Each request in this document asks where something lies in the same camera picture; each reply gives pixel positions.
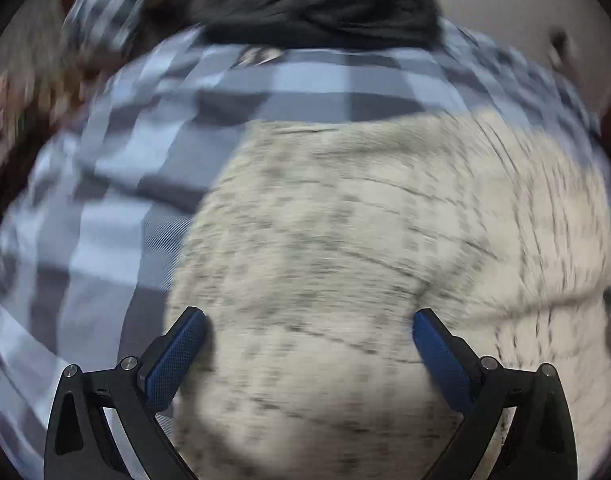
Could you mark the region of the wall mounted hair dryer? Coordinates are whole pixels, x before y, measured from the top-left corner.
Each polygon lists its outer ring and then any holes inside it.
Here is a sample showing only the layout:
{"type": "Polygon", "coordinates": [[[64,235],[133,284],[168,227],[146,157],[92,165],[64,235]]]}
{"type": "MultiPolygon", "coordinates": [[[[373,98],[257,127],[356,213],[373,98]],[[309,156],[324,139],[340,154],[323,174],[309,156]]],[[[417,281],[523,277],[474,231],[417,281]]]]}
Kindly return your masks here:
{"type": "Polygon", "coordinates": [[[575,64],[573,44],[569,34],[561,27],[553,27],[548,32],[548,59],[556,72],[564,72],[575,64]]]}

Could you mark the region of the blue checkered bed cover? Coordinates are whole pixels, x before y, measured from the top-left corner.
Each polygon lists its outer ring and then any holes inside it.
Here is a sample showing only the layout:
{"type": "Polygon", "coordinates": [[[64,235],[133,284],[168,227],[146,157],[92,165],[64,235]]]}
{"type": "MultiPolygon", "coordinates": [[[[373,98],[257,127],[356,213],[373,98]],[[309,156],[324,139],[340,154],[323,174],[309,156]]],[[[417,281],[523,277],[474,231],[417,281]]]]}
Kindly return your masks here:
{"type": "Polygon", "coordinates": [[[43,474],[62,370],[112,367],[161,332],[190,218],[253,119],[377,120],[493,106],[602,164],[578,92],[451,23],[431,51],[292,50],[258,62],[198,29],[119,70],[38,154],[0,226],[0,447],[43,474]]]}

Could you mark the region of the cream plaid tweed jacket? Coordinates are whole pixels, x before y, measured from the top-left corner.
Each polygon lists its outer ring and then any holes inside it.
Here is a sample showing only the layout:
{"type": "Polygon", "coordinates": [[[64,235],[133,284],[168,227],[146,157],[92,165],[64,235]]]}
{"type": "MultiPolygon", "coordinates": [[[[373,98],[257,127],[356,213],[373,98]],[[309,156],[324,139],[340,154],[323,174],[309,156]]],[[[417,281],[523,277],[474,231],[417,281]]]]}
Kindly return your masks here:
{"type": "Polygon", "coordinates": [[[251,122],[194,216],[166,317],[212,326],[174,405],[202,479],[418,479],[459,418],[413,344],[429,308],[559,371],[578,473],[611,447],[603,175],[493,110],[251,122]]]}

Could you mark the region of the black padded jacket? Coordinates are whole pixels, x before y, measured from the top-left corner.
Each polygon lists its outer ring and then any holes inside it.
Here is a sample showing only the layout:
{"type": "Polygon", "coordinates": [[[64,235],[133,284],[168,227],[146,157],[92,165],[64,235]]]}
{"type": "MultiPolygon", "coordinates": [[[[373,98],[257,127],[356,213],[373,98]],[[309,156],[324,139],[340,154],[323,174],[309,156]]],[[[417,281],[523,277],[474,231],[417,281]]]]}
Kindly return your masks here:
{"type": "Polygon", "coordinates": [[[189,0],[188,21],[214,44],[279,49],[433,49],[437,0],[189,0]]]}

